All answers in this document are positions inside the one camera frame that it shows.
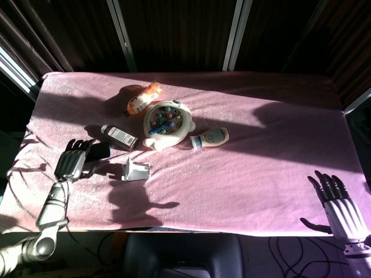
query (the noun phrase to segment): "white toy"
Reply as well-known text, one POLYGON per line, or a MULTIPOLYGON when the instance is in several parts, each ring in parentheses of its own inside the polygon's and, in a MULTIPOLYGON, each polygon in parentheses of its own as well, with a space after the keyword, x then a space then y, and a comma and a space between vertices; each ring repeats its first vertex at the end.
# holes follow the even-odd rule
POLYGON ((122 165, 122 181, 147 180, 151 177, 151 168, 149 163, 133 163, 128 157, 126 164, 122 165))
POLYGON ((148 106, 143 127, 147 137, 143 145, 160 152, 182 141, 195 130, 196 124, 187 106, 177 100, 166 100, 148 106))

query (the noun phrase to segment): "orange bottle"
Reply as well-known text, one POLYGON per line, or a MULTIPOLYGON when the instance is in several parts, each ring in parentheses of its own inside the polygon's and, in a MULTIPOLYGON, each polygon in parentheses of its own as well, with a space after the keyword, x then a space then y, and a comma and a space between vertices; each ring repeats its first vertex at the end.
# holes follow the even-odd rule
POLYGON ((140 113, 152 100, 160 96, 161 90, 159 83, 151 83, 143 92, 129 101, 126 116, 140 113))

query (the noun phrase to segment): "pink cloth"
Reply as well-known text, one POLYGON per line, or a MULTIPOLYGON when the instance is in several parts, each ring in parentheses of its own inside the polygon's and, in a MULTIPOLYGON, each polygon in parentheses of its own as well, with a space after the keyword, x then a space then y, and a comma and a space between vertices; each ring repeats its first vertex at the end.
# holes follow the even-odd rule
POLYGON ((89 180, 74 184, 71 230, 164 226, 255 236, 323 235, 304 217, 326 224, 307 180, 319 170, 340 177, 366 223, 371 195, 332 82, 322 76, 212 72, 191 74, 47 75, 0 205, 2 232, 36 231, 54 168, 72 138, 113 124, 144 137, 144 115, 124 117, 137 85, 163 84, 162 100, 180 100, 200 134, 226 127, 230 141, 190 150, 189 139, 161 153, 140 146, 147 181, 122 182, 129 153, 112 150, 89 180))

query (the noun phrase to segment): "bottle label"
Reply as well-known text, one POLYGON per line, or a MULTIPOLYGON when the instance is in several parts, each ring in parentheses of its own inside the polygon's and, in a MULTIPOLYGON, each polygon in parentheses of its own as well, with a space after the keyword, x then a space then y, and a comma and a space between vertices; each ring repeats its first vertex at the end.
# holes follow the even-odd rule
POLYGON ((140 111, 142 111, 142 110, 143 110, 143 105, 137 107, 137 112, 138 112, 138 113, 139 113, 140 111))
POLYGON ((131 143, 134 141, 135 137, 131 136, 130 134, 113 127, 109 132, 108 135, 115 138, 116 140, 123 142, 124 144, 130 146, 131 143))
POLYGON ((218 144, 223 142, 225 139, 224 133, 221 129, 212 129, 206 132, 205 134, 206 141, 209 143, 218 144))
POLYGON ((154 93, 150 96, 150 100, 154 100, 155 98, 159 97, 159 94, 158 93, 154 93))

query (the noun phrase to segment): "small glass bottle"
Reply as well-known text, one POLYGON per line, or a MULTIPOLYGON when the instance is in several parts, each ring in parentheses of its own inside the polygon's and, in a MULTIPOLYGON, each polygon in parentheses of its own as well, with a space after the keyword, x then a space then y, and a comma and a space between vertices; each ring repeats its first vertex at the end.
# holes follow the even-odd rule
POLYGON ((125 149, 126 151, 132 151, 138 143, 137 137, 132 136, 113 125, 104 125, 100 131, 115 145, 125 149))
POLYGON ((134 115, 140 113, 145 107, 147 107, 152 100, 160 96, 161 87, 159 83, 151 83, 147 88, 144 89, 136 97, 133 97, 125 111, 125 115, 134 115))

